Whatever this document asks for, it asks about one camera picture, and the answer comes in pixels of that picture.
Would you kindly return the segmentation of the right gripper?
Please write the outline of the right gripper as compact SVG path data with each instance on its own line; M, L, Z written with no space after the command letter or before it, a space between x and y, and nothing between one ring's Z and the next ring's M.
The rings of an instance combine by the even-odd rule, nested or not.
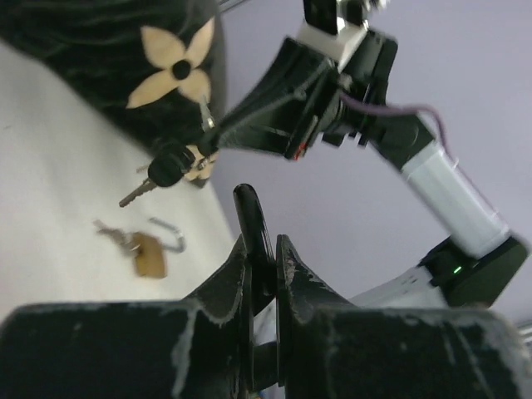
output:
M248 95L197 144L202 155L247 150L298 160L318 135L340 146L346 136L365 146L383 136L382 116L359 106L384 106L398 45L368 31L353 38L337 63L292 38L285 38L269 69ZM295 116L303 121L287 129Z

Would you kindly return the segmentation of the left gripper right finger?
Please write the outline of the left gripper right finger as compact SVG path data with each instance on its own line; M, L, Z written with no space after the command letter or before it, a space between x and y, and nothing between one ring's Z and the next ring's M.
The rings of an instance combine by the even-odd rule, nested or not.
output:
M336 398L334 318L352 305L301 259L291 239L276 243L278 384L287 398Z

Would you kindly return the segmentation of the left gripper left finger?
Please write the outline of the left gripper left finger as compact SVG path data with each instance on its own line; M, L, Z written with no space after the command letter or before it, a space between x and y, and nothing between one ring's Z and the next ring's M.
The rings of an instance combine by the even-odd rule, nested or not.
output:
M244 241L189 294L178 338L179 398L245 398L252 380L252 271Z

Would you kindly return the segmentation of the black padlock shackle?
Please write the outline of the black padlock shackle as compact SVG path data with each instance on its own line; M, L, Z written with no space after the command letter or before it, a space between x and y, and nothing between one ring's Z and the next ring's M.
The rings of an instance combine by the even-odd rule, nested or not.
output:
M277 293L277 271L264 213L254 187L240 184L233 191L246 257L251 269L254 316L261 313Z

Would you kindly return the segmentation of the black-headed keys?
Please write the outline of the black-headed keys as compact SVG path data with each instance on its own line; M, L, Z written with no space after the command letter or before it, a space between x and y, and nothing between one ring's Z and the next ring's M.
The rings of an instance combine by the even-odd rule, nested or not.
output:
M168 188L178 183L193 170L202 171L209 164L209 158L198 150L192 151L177 141L163 144L158 155L145 168L147 177L138 187L120 200L119 206L126 207L136 198L156 188Z

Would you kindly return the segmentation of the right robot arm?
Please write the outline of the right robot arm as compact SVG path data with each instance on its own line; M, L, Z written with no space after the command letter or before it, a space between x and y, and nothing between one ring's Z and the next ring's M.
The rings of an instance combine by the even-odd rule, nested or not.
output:
M352 299L364 308L492 305L528 258L526 245L460 170L422 106L386 102L394 38L350 27L303 27L257 86L222 120L203 119L200 151L256 150L296 160L316 140L372 146L448 232L420 263Z

